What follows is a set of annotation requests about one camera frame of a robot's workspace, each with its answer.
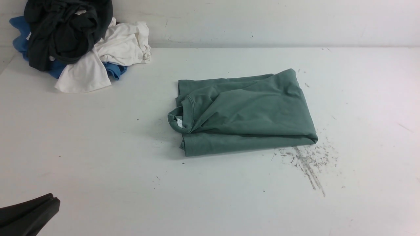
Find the black object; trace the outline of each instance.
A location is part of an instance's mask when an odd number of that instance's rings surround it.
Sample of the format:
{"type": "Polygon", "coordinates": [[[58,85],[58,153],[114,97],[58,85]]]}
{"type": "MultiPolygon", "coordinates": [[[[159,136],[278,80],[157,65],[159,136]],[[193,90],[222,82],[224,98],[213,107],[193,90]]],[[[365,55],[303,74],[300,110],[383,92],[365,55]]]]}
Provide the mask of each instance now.
{"type": "Polygon", "coordinates": [[[52,194],[0,208],[0,236],[36,236],[59,209],[52,194]]]}
{"type": "Polygon", "coordinates": [[[111,0],[28,0],[29,65],[47,71],[53,58],[76,63],[105,35],[112,16],[111,0]]]}

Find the pile of clothes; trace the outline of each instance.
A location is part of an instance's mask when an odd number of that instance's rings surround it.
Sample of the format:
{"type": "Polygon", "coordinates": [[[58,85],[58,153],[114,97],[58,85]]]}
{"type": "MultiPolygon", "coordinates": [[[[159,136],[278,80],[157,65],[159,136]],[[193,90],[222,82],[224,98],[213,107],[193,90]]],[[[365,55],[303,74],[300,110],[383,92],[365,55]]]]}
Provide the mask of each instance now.
{"type": "Polygon", "coordinates": [[[21,35],[13,46],[29,65],[67,93],[90,92],[119,80],[127,67],[150,62],[144,21],[117,23],[111,0],[28,0],[10,19],[21,35]]]}

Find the white table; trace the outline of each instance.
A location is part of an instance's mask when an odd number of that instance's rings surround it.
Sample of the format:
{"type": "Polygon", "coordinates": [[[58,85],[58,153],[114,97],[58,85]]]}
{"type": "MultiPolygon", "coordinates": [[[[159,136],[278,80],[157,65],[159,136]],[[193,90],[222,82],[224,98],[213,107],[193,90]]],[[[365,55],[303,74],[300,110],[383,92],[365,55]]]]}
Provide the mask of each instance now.
{"type": "Polygon", "coordinates": [[[152,58],[108,88],[62,94],[16,55],[0,75],[0,206],[53,193],[60,211],[40,236],[420,235],[420,49],[152,58]],[[167,122],[179,79],[288,68],[315,146],[185,158],[167,122]]]}

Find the white wall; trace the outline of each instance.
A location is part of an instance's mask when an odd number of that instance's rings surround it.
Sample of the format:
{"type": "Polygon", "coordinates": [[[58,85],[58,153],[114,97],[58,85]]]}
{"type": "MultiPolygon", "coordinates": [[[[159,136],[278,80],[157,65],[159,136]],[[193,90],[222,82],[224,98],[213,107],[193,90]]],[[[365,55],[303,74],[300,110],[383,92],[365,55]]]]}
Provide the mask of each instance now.
{"type": "MultiPolygon", "coordinates": [[[[2,18],[26,0],[1,0],[2,18]]],[[[419,0],[113,0],[161,47],[420,46],[419,0]]]]}

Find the folded t-shirt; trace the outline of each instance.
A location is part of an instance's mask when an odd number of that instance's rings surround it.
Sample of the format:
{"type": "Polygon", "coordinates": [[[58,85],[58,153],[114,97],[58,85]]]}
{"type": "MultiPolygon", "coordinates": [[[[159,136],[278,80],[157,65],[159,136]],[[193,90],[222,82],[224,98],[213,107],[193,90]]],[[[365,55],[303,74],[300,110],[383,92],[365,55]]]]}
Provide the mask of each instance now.
{"type": "Polygon", "coordinates": [[[170,126],[186,156],[315,144],[305,97],[289,69],[235,79],[178,81],[170,126]]]}

